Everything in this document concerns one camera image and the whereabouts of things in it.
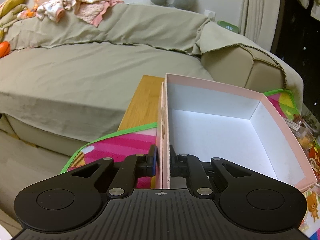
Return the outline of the pink cardboard box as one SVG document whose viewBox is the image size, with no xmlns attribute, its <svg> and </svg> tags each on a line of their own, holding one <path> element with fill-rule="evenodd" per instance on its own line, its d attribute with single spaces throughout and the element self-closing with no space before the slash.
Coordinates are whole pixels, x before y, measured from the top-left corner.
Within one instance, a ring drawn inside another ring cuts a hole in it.
<svg viewBox="0 0 320 240">
<path fill-rule="evenodd" d="M 295 186 L 317 179 L 291 129 L 264 94 L 215 81 L 167 74 L 161 87 L 156 186 L 182 186 L 170 174 L 169 149 L 220 157 Z"/>
</svg>

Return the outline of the colourful play mat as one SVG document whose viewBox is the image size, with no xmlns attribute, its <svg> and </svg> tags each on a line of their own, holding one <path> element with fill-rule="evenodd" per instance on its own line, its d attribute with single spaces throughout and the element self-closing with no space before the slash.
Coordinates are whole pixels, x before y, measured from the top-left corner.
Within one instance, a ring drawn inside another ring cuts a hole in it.
<svg viewBox="0 0 320 240">
<path fill-rule="evenodd" d="M 148 154 L 150 146 L 156 143 L 156 132 L 157 124 L 154 122 L 100 137 L 78 149 L 61 173 L 104 157 L 111 157 L 115 162 L 121 162 L 129 155 Z"/>
</svg>

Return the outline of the wooden table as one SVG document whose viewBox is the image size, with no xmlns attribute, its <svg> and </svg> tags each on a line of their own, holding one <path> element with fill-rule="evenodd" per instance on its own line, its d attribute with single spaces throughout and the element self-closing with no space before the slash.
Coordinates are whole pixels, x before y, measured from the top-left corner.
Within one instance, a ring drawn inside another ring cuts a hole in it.
<svg viewBox="0 0 320 240">
<path fill-rule="evenodd" d="M 143 75 L 118 131 L 157 122 L 158 101 L 164 78 Z"/>
</svg>

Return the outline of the green digital clock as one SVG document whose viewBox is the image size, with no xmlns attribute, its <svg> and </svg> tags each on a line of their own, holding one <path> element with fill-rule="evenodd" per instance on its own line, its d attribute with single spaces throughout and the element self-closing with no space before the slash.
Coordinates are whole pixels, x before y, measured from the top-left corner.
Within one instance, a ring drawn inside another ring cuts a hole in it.
<svg viewBox="0 0 320 240">
<path fill-rule="evenodd" d="M 225 21 L 217 21 L 217 24 L 227 30 L 230 30 L 236 34 L 240 33 L 239 27 L 236 25 L 233 25 L 231 23 L 225 22 Z"/>
</svg>

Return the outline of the orange ball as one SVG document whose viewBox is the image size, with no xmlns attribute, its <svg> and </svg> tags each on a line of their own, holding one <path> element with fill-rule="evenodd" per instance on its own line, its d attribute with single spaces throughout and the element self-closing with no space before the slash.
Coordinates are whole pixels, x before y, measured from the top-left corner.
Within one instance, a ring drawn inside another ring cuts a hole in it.
<svg viewBox="0 0 320 240">
<path fill-rule="evenodd" d="M 10 53 L 10 43 L 4 41 L 0 43 L 0 58 L 7 56 Z"/>
</svg>

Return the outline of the pink baby clothes pile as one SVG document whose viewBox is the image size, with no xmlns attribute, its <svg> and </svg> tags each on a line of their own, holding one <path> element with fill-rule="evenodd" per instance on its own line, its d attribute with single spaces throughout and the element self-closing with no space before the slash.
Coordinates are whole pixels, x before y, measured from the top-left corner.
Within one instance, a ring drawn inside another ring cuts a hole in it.
<svg viewBox="0 0 320 240">
<path fill-rule="evenodd" d="M 26 9 L 17 15 L 18 20 L 36 17 L 43 20 L 48 17 L 51 21 L 57 23 L 67 11 L 82 21 L 98 27 L 103 20 L 103 15 L 111 7 L 121 4 L 121 0 L 49 0 L 36 6 L 36 10 Z"/>
</svg>

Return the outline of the beige curtain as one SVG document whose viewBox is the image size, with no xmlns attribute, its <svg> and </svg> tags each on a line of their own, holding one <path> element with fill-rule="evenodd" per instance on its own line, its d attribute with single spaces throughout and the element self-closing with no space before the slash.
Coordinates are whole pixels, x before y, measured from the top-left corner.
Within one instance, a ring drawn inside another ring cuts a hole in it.
<svg viewBox="0 0 320 240">
<path fill-rule="evenodd" d="M 270 51 L 276 32 L 279 8 L 280 0 L 243 0 L 240 34 Z"/>
</svg>

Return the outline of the white wall socket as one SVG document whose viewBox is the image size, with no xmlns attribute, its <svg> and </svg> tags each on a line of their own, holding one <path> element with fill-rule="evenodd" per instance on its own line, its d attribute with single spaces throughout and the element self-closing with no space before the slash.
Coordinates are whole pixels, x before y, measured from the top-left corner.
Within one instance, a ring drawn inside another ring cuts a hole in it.
<svg viewBox="0 0 320 240">
<path fill-rule="evenodd" d="M 216 12 L 206 9 L 204 11 L 204 15 L 208 17 L 211 21 L 215 21 Z"/>
</svg>

